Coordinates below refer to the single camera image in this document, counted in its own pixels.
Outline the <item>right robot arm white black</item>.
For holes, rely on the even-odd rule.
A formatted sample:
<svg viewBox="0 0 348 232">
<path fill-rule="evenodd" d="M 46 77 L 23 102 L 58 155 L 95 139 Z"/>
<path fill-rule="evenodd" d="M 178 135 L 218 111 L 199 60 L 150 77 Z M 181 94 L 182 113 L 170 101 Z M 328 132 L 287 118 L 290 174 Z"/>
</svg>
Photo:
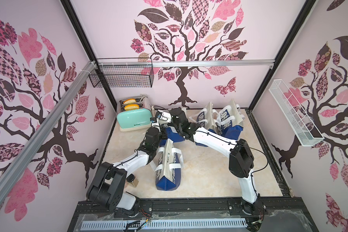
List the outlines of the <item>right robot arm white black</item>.
<svg viewBox="0 0 348 232">
<path fill-rule="evenodd" d="M 254 181 L 254 156 L 252 148 L 244 139 L 232 140 L 210 132 L 197 123 L 189 122 L 181 108 L 169 110 L 171 122 L 175 130 L 186 140 L 203 144 L 229 159 L 229 171 L 236 176 L 242 193 L 242 211 L 246 215 L 257 215 L 264 212 L 264 204 L 260 199 Z"/>
</svg>

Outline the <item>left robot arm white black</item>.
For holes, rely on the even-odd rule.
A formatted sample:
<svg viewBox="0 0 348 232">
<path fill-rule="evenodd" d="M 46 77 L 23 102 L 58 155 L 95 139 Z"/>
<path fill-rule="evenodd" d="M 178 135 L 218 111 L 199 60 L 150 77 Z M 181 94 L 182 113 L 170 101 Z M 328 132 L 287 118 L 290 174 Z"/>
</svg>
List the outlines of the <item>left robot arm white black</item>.
<svg viewBox="0 0 348 232">
<path fill-rule="evenodd" d="M 101 164 L 86 194 L 87 199 L 92 201 L 91 206 L 97 204 L 109 211 L 121 208 L 136 213 L 139 198 L 124 191 L 126 179 L 153 161 L 160 142 L 166 137 L 163 129 L 151 127 L 133 155 L 114 164 Z"/>
</svg>

